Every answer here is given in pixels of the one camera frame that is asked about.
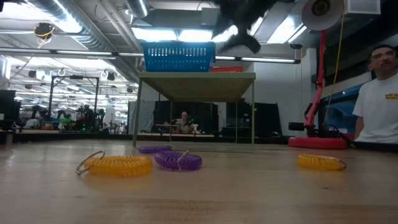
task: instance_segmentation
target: black bird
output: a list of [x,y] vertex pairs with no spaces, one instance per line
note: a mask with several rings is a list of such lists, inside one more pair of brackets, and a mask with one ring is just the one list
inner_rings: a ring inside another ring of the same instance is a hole
[[215,3],[220,7],[216,28],[213,37],[222,34],[231,23],[238,28],[238,34],[229,38],[227,43],[220,49],[225,52],[235,46],[244,45],[253,53],[261,49],[260,43],[248,34],[251,26],[263,17],[277,0],[218,0]]

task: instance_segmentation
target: white table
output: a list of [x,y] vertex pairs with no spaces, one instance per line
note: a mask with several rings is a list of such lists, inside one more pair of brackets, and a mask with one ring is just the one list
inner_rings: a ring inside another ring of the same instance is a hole
[[[253,72],[143,72],[139,74],[134,135],[132,145],[137,146],[139,109],[142,83],[146,82],[154,90],[170,100],[170,124],[173,102],[238,102],[252,85],[252,125],[251,143],[254,144],[254,80]],[[236,119],[236,141],[238,140],[238,119]]]

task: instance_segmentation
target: eyeglasses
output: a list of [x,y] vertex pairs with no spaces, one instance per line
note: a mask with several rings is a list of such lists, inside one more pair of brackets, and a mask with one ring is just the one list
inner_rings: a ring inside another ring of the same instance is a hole
[[384,53],[384,54],[373,55],[373,56],[371,57],[371,61],[373,61],[373,62],[375,62],[375,61],[380,61],[380,60],[383,59],[383,56],[386,56],[386,58],[395,57],[395,56],[396,56],[396,52],[393,51],[393,50],[391,50],[391,51],[388,51],[388,52],[386,52],[386,53]]

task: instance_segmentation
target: red lamp base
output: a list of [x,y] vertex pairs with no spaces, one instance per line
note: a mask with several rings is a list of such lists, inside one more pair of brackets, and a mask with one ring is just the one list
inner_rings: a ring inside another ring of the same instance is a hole
[[346,149],[347,143],[340,138],[290,138],[289,146],[310,149]]

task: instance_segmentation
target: blue plastic basket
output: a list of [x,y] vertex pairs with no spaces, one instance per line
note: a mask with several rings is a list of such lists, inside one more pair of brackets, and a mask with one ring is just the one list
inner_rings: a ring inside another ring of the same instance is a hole
[[146,42],[142,47],[147,72],[208,72],[215,61],[214,42]]

